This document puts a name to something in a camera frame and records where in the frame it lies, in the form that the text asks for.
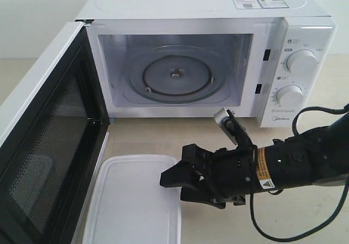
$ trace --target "power knob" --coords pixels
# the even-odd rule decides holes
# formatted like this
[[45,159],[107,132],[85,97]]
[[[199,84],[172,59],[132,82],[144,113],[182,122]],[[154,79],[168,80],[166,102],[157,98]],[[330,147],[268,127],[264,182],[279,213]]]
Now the power knob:
[[316,69],[317,59],[312,51],[300,50],[291,54],[286,66],[293,74],[308,74]]
[[276,93],[277,101],[285,107],[294,107],[301,104],[303,97],[302,90],[296,85],[285,86]]

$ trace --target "white plastic lid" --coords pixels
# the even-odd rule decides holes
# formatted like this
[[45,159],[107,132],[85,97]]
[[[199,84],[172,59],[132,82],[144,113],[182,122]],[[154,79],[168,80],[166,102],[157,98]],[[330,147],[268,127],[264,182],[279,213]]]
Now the white plastic lid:
[[100,168],[82,244],[180,244],[179,189],[159,185],[165,155],[108,159]]

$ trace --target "open microwave door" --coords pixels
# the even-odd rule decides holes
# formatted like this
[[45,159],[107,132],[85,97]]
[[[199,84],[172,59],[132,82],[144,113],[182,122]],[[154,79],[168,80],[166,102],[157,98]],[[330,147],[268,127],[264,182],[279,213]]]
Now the open microwave door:
[[67,23],[0,106],[0,243],[70,243],[109,118],[86,29]]

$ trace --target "warning sticker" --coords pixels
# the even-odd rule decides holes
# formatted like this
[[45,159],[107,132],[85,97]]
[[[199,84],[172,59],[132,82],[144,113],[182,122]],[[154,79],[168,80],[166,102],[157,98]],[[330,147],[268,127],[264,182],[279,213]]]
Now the warning sticker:
[[257,0],[263,9],[289,8],[284,0]]
[[257,0],[233,0],[236,9],[261,9]]
[[275,188],[273,180],[269,174],[264,148],[258,149],[257,177],[264,190]]

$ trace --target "white wall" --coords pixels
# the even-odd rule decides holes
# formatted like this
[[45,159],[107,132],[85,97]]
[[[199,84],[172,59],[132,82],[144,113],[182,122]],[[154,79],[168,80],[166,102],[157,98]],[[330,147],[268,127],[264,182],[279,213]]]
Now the white wall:
[[[37,58],[86,0],[0,0],[0,58]],[[349,1],[317,0],[339,24],[331,53],[349,53]]]

